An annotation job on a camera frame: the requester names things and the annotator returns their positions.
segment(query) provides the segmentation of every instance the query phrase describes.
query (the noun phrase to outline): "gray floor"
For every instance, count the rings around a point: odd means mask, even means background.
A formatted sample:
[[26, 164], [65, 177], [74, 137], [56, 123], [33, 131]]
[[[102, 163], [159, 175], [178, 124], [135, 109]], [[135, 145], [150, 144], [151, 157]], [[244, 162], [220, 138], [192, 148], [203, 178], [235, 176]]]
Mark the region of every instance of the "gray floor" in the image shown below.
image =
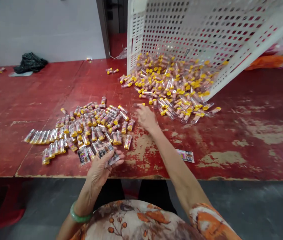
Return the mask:
[[[24, 185], [26, 212], [16, 224], [0, 229], [0, 239], [54, 239], [77, 199], [84, 179], [34, 179]], [[137, 188], [137, 180], [123, 186]], [[187, 220], [167, 181], [178, 215]], [[283, 182], [201, 181], [213, 206], [243, 239], [283, 239]]]

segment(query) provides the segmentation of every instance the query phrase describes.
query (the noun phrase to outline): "green bracelet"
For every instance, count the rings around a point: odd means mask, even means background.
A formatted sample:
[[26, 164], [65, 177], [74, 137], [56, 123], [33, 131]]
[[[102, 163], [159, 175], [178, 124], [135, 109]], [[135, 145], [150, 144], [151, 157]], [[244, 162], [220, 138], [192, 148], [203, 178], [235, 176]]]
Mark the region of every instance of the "green bracelet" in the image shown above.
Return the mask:
[[74, 206], [75, 206], [75, 203], [77, 201], [75, 201], [72, 205], [71, 205], [71, 208], [70, 208], [70, 215], [72, 217], [72, 219], [77, 222], [77, 223], [86, 223], [88, 222], [91, 217], [92, 217], [92, 213], [90, 213], [88, 216], [86, 217], [79, 217], [77, 214], [75, 214], [75, 211], [74, 211]]

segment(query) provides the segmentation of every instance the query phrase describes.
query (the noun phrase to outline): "floral shirt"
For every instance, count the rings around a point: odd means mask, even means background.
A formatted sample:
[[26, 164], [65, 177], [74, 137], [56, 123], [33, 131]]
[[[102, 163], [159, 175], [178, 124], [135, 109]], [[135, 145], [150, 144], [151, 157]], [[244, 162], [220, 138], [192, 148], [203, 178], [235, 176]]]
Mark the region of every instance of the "floral shirt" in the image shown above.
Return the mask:
[[95, 211], [89, 223], [83, 225], [72, 239], [240, 239], [211, 206], [195, 204], [189, 216], [191, 226], [176, 214], [150, 203], [116, 201]]

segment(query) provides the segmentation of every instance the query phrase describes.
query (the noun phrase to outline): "white plastic basket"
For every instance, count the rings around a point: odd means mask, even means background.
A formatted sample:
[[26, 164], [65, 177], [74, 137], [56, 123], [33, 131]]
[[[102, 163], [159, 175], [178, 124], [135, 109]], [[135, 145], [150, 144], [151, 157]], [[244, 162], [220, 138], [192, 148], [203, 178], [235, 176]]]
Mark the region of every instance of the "white plastic basket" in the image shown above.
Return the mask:
[[283, 0], [129, 0], [127, 73], [145, 52], [228, 60], [210, 99], [282, 36]]

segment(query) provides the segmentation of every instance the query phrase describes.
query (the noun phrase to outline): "wooden table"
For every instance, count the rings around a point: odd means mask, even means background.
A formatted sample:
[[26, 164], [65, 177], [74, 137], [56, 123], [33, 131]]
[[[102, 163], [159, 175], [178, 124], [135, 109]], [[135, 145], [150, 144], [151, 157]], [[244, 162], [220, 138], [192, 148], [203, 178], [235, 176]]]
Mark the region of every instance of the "wooden table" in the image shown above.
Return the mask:
[[[80, 165], [68, 151], [41, 165], [45, 146], [22, 142], [32, 129], [54, 128], [61, 107], [74, 110], [90, 101], [123, 105], [135, 118], [132, 104], [143, 102], [132, 89], [121, 89], [124, 60], [74, 61], [49, 64], [29, 77], [0, 74], [0, 177], [85, 177], [90, 164]], [[108, 67], [120, 72], [107, 75]], [[164, 134], [177, 149], [193, 151], [186, 163], [198, 179], [283, 180], [283, 69], [244, 71], [216, 96], [222, 107], [196, 126], [182, 125], [156, 113]], [[138, 123], [126, 161], [114, 178], [169, 178], [158, 149]]]

